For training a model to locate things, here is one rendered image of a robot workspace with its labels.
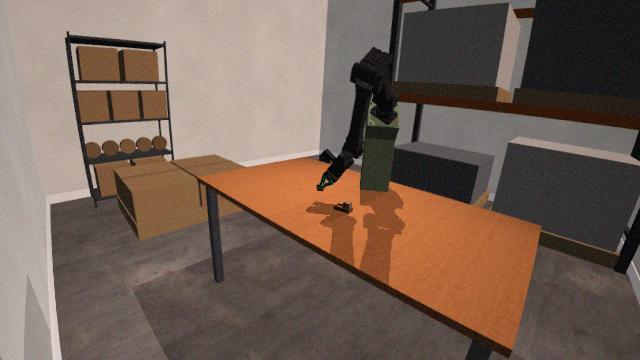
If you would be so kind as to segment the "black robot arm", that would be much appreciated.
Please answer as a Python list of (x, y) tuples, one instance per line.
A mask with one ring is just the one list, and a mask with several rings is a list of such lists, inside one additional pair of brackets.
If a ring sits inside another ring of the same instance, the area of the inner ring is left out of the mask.
[(363, 125), (367, 119), (372, 94), (372, 102), (377, 104), (370, 110), (372, 115), (386, 125), (389, 125), (398, 116), (398, 113), (393, 109), (399, 100), (399, 96), (393, 94), (390, 86), (389, 66), (387, 68), (392, 59), (392, 54), (382, 52), (382, 50), (373, 47), (360, 63), (354, 63), (350, 82), (355, 84), (356, 95), (349, 134), (346, 137), (342, 152), (337, 158), (328, 149), (324, 150), (319, 156), (319, 161), (321, 162), (330, 164), (333, 161), (327, 168), (332, 175), (336, 171), (347, 170), (354, 163), (353, 158), (358, 159), (364, 151), (362, 147), (365, 126)]

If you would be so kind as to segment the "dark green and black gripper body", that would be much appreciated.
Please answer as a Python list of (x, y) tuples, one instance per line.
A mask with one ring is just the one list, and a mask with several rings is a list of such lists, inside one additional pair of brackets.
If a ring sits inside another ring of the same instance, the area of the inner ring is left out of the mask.
[[(329, 180), (331, 180), (333, 183), (335, 183), (335, 182), (336, 182), (336, 181), (337, 181), (337, 180), (342, 176), (342, 174), (343, 174), (345, 171), (346, 171), (346, 169), (343, 169), (343, 170), (340, 170), (340, 171), (336, 171), (336, 172), (332, 175), (328, 170), (326, 170), (326, 171), (324, 172), (324, 175), (325, 175)], [(341, 176), (340, 176), (340, 175), (341, 175)], [(340, 177), (339, 177), (339, 176), (340, 176)]]

